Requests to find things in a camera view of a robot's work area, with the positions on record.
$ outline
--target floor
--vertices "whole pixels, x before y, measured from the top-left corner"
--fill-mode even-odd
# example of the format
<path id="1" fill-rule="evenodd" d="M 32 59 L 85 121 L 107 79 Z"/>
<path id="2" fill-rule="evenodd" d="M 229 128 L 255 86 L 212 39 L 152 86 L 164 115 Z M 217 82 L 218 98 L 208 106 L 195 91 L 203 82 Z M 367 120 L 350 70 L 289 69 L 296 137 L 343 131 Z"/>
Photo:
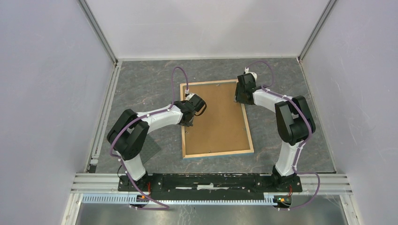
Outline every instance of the floor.
<path id="1" fill-rule="evenodd" d="M 185 69 L 189 82 L 204 82 L 236 79 L 245 66 L 257 60 L 260 59 L 125 61 L 119 74 L 106 134 L 125 109 L 145 112 L 169 104 L 172 99 L 170 75 L 175 66 Z M 276 83 L 271 90 L 289 96 L 303 95 L 314 116 L 316 132 L 301 153 L 299 171 L 333 172 L 326 140 L 297 60 L 265 60 L 276 74 Z M 270 70 L 264 65 L 254 65 L 250 70 L 257 73 L 258 85 L 270 82 Z M 179 84 L 183 82 L 183 74 L 177 71 L 174 77 L 177 98 L 180 96 Z M 253 154 L 182 159 L 181 127 L 172 125 L 151 132 L 145 140 L 142 157 L 145 168 L 149 173 L 270 173 L 278 160 L 282 141 L 277 132 L 275 115 L 255 105 L 247 105 L 246 114 L 252 134 Z M 119 162 L 109 156 L 109 148 L 110 144 L 104 139 L 97 173 L 116 173 L 119 168 Z"/>
<path id="2" fill-rule="evenodd" d="M 302 204 L 306 201 L 308 201 L 307 196 L 293 198 L 293 204 Z M 126 225 L 132 221 L 140 225 L 348 224 L 338 195 L 318 196 L 306 207 L 280 212 L 272 206 L 254 205 L 171 205 L 170 211 L 164 212 L 136 211 L 121 204 L 82 204 L 76 224 Z"/>

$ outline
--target brown board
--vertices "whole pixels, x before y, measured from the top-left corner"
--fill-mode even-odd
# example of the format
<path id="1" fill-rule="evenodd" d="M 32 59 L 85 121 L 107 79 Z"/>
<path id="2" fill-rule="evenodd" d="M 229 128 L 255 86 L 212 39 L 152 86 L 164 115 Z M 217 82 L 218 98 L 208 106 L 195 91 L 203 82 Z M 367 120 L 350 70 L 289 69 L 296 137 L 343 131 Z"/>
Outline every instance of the brown board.
<path id="1" fill-rule="evenodd" d="M 182 127 L 184 158 L 253 153 L 245 105 L 234 102 L 237 80 L 189 83 L 189 92 L 207 104 L 192 127 Z M 180 85 L 184 99 L 186 84 Z"/>

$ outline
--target marbled gray surface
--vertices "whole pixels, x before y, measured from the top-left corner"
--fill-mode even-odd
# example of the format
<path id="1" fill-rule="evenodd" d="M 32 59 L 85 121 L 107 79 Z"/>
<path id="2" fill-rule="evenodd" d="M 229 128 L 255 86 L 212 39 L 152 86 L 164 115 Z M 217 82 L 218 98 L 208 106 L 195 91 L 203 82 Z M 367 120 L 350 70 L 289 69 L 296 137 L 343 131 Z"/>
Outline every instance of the marbled gray surface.
<path id="1" fill-rule="evenodd" d="M 175 66 L 185 69 L 189 82 L 204 82 L 236 79 L 243 73 L 245 66 L 257 60 L 259 59 L 123 62 L 106 134 L 127 108 L 135 112 L 145 112 L 169 104 L 172 98 L 171 71 Z M 314 115 L 317 130 L 301 153 L 298 170 L 334 171 L 325 137 L 297 60 L 294 58 L 265 60 L 272 65 L 276 74 L 275 85 L 271 90 L 289 96 L 303 95 Z M 271 72 L 265 65 L 253 65 L 250 71 L 257 73 L 258 85 L 269 83 L 271 80 Z M 183 82 L 185 79 L 182 72 L 177 71 L 174 76 L 176 99 L 180 96 L 179 84 Z M 144 164 L 145 168 L 149 173 L 271 172 L 272 166 L 278 160 L 282 143 L 276 128 L 275 114 L 255 105 L 247 105 L 246 113 L 252 134 L 253 154 L 183 159 L 181 127 L 172 125 L 149 134 L 162 150 Z M 120 165 L 115 158 L 109 156 L 109 148 L 110 144 L 104 139 L 97 173 L 115 173 Z"/>

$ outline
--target wooden frame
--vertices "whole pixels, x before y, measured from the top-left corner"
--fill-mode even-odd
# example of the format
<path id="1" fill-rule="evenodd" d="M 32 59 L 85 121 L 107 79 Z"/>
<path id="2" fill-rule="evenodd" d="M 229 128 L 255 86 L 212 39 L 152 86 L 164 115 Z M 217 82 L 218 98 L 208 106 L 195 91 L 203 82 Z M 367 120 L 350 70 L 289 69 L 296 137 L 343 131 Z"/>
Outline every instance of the wooden frame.
<path id="1" fill-rule="evenodd" d="M 231 82 L 236 82 L 237 79 L 234 80 L 222 80 L 222 81 L 208 81 L 208 82 L 193 82 L 193 83 L 188 83 L 188 85 L 199 85 L 199 84 L 211 84 L 211 83 L 231 83 Z M 183 87 L 186 86 L 185 83 L 180 84 L 180 99 L 184 99 L 184 89 Z M 235 155 L 235 154 L 244 154 L 244 153 L 254 153 L 254 148 L 253 148 L 253 142 L 252 142 L 252 135 L 250 134 L 250 129 L 249 129 L 249 123 L 247 121 L 247 115 L 246 115 L 246 109 L 245 105 L 241 104 L 242 106 L 242 112 L 243 112 L 243 118 L 245 122 L 245 129 L 246 129 L 246 134 L 247 138 L 249 141 L 249 149 L 247 150 L 234 150 L 234 151 L 224 151 L 224 152 L 214 152 L 214 153 L 202 153 L 202 154 L 191 154 L 187 155 L 186 154 L 186 149 L 185 149 L 185 127 L 181 126 L 181 136 L 182 136 L 182 152 L 183 152 L 183 158 L 197 158 L 197 157 L 208 157 L 208 156 L 222 156 L 222 155 Z"/>

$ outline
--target purple hose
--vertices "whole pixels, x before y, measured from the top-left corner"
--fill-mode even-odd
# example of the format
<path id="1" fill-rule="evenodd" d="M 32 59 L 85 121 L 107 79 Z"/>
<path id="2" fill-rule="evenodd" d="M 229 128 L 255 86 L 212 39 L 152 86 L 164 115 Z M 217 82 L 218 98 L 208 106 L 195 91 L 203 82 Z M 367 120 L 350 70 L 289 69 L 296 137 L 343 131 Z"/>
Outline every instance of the purple hose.
<path id="1" fill-rule="evenodd" d="M 303 146 L 308 142 L 308 140 L 312 137 L 312 129 L 311 129 L 311 126 L 310 126 L 310 124 L 308 123 L 306 117 L 304 116 L 303 112 L 300 110 L 300 108 L 299 108 L 290 98 L 288 98 L 288 97 L 286 97 L 286 96 L 283 96 L 283 95 L 281 95 L 281 94 L 275 93 L 275 92 L 273 92 L 273 91 L 267 90 L 266 87 L 265 87 L 264 85 L 261 86 L 261 89 L 262 89 L 263 91 L 265 91 L 265 92 L 267 92 L 267 93 L 273 95 L 273 96 L 283 98 L 283 99 L 287 100 L 288 102 L 290 102 L 291 105 L 297 110 L 297 112 L 299 113 L 299 115 L 301 116 L 301 118 L 303 118 L 304 123 L 306 124 L 307 129 L 308 129 L 308 137 L 307 137 L 302 143 L 300 143 L 300 144 L 298 145 L 298 148 L 297 148 L 297 151 L 296 151 L 296 155 L 294 156 L 292 168 L 293 168 L 293 171 L 294 171 L 296 174 L 300 174 L 300 175 L 315 174 L 316 178 L 318 179 L 318 186 L 316 187 L 316 190 L 315 190 L 314 195 L 311 197 L 310 200 L 308 200 L 308 202 L 306 202 L 306 203 L 304 203 L 304 204 L 302 204 L 302 205 L 298 205 L 298 206 L 289 208 L 289 209 L 279 208 L 280 210 L 284 210 L 284 211 L 289 211 L 289 210 L 293 210 L 293 209 L 299 209 L 299 208 L 304 207 L 304 206 L 308 205 L 309 203 L 311 203 L 311 202 L 315 199 L 316 195 L 317 195 L 318 192 L 319 192 L 319 188 L 321 187 L 321 178 L 319 177 L 319 175 L 318 175 L 316 172 L 297 172 L 297 170 L 296 170 L 297 161 L 299 160 L 299 155 L 300 155 L 300 153 L 301 153 L 302 147 L 303 147 Z"/>
<path id="2" fill-rule="evenodd" d="M 274 73 L 274 70 L 272 69 L 271 65 L 270 65 L 267 61 L 261 61 L 261 60 L 260 60 L 260 61 L 256 61 L 256 62 L 251 63 L 250 65 L 248 65 L 246 68 L 249 68 L 251 65 L 254 65 L 254 64 L 259 63 L 259 62 L 264 63 L 265 65 L 267 65 L 267 67 L 269 68 L 269 70 L 271 70 L 272 82 L 271 82 L 270 85 L 265 85 L 265 84 L 263 84 L 263 86 L 265 86 L 265 87 L 272 87 L 272 85 L 274 85 L 274 81 L 275 81 L 275 73 Z"/>
<path id="3" fill-rule="evenodd" d="M 173 77 L 174 77 L 174 72 L 176 71 L 176 69 L 180 69 L 180 70 L 184 73 L 185 81 L 186 81 L 186 90 L 188 90 L 188 76 L 187 76 L 186 72 L 185 72 L 184 69 L 182 69 L 181 67 L 174 67 L 173 72 L 171 72 L 171 91 L 172 91 L 172 93 L 173 93 L 173 101 L 171 102 L 171 105 L 170 105 L 170 107 L 169 107 L 168 109 L 171 109 L 171 108 L 173 107 L 174 100 L 175 100 Z M 149 116 L 152 116 L 152 115 L 155 115 L 155 114 L 158 114 L 158 113 L 164 113 L 164 112 L 167 112 L 167 109 L 162 109 L 162 110 L 159 110 L 159 111 L 151 112 L 151 113 L 149 113 Z M 124 170 L 126 171 L 127 176 L 129 177 L 129 179 L 130 179 L 131 183 L 133 184 L 134 188 L 135 188 L 140 194 L 142 194 L 143 196 L 145 196 L 148 200 L 150 200 L 150 201 L 152 201 L 152 202 L 154 202 L 154 203 L 156 203 L 156 204 L 161 205 L 161 206 L 164 207 L 164 208 L 136 208 L 137 210 L 169 210 L 170 207 L 169 207 L 168 205 L 163 204 L 163 203 L 160 203 L 160 202 L 158 202 L 157 200 L 155 200 L 155 199 L 149 197 L 148 195 L 144 194 L 144 192 L 143 192 L 141 189 L 139 189 L 139 188 L 137 187 L 137 185 L 136 185 L 136 183 L 134 182 L 133 178 L 131 177 L 130 173 L 128 173 L 127 168 L 126 168 L 126 165 L 124 164 L 124 162 L 123 162 L 123 160 L 122 160 L 122 157 L 120 157 L 120 156 L 118 156 L 118 155 L 116 155 L 116 154 L 113 154 L 113 148 L 115 147 L 116 142 L 117 142 L 117 140 L 119 140 L 120 136 L 122 136 L 122 134 L 123 134 L 131 125 L 133 125 L 136 121 L 138 121 L 138 120 L 140 120 L 140 119 L 143 119 L 143 118 L 145 118 L 145 117 L 147 117 L 147 115 L 140 116 L 140 117 L 136 118 L 135 120 L 131 121 L 130 123 L 128 123 L 125 127 L 123 127 L 123 129 L 117 134 L 117 136 L 116 136 L 115 139 L 113 140 L 113 142 L 112 142 L 112 144 L 111 144 L 111 148 L 109 149 L 109 154 L 110 154 L 110 156 L 112 156 L 112 157 L 116 157 L 116 158 L 120 159 L 120 162 L 121 162 L 121 164 L 122 164 Z"/>

